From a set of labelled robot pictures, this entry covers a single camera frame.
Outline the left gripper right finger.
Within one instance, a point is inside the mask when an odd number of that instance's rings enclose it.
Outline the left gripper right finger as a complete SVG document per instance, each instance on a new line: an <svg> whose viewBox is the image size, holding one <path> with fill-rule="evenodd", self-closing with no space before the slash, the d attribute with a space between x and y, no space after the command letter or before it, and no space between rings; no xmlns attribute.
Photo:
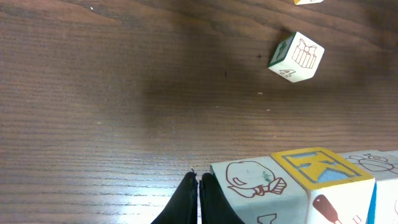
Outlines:
<svg viewBox="0 0 398 224"><path fill-rule="evenodd" d="M231 208L215 176L204 173L199 189L202 224L244 224Z"/></svg>

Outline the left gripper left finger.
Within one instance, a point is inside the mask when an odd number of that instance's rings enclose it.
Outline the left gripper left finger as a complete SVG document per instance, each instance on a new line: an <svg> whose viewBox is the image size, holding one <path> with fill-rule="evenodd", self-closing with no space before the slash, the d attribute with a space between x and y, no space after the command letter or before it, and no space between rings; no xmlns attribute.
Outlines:
<svg viewBox="0 0 398 224"><path fill-rule="evenodd" d="M187 172L169 202L151 224L197 224L198 182Z"/></svg>

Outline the wooden block with red mark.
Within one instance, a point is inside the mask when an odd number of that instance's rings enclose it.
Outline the wooden block with red mark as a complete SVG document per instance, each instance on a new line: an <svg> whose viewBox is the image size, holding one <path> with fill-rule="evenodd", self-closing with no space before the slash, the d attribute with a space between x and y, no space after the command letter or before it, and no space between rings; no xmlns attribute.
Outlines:
<svg viewBox="0 0 398 224"><path fill-rule="evenodd" d="M307 223L366 223L375 178L323 147L273 152L308 195Z"/></svg>

